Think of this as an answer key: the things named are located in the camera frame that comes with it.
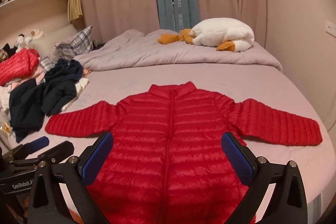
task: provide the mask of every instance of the jacket collar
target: jacket collar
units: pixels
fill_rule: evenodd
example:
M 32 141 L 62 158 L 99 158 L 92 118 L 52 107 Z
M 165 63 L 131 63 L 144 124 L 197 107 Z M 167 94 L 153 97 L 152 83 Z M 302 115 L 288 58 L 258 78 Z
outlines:
M 196 89 L 197 88 L 192 82 L 188 82 L 182 85 L 152 85 L 148 92 L 160 97 L 170 98 L 172 92 L 176 97 L 181 97 Z

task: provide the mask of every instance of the wall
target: wall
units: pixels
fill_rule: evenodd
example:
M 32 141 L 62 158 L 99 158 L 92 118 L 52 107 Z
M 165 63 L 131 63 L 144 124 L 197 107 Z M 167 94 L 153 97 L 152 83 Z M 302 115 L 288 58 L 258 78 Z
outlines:
M 12 46 L 19 34 L 29 35 L 33 29 L 48 33 L 69 25 L 67 7 L 67 0 L 48 0 L 0 17 L 0 48 Z
M 336 38 L 325 32 L 324 24 L 336 24 L 336 0 L 267 0 L 267 6 L 266 49 L 324 121 L 336 91 Z M 336 147 L 335 136 L 331 139 Z M 335 189 L 334 180 L 323 194 L 323 209 Z

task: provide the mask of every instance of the wall socket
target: wall socket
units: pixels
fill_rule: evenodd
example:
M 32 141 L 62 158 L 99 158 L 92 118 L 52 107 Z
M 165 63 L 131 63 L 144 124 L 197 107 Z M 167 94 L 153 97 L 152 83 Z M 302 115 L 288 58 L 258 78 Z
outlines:
M 336 37 L 336 25 L 329 22 L 329 21 L 326 21 L 325 22 L 325 31 L 332 35 L 333 37 Z

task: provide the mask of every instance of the blue gripper pad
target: blue gripper pad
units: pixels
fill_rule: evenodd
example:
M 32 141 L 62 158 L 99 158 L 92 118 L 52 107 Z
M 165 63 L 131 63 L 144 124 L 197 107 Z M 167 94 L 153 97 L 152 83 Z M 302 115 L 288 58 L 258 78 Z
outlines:
M 113 136 L 110 132 L 102 135 L 80 156 L 78 172 L 84 186 L 92 184 L 113 147 Z
M 33 154 L 35 153 L 36 151 L 39 151 L 41 150 L 42 148 L 46 147 L 49 145 L 49 139 L 45 136 L 35 140 L 35 141 L 32 141 L 30 143 L 26 143 L 24 145 L 24 150 L 27 154 Z
M 222 136 L 222 149 L 235 170 L 240 182 L 250 187 L 254 181 L 254 169 L 249 160 L 245 157 L 244 149 L 231 133 L 224 133 Z

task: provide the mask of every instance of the red folded jacket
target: red folded jacket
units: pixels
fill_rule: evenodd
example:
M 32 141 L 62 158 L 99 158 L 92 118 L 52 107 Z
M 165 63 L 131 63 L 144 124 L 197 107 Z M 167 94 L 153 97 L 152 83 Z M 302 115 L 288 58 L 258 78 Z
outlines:
M 0 86 L 14 78 L 23 78 L 31 75 L 40 63 L 39 54 L 34 49 L 23 48 L 11 58 L 0 63 Z

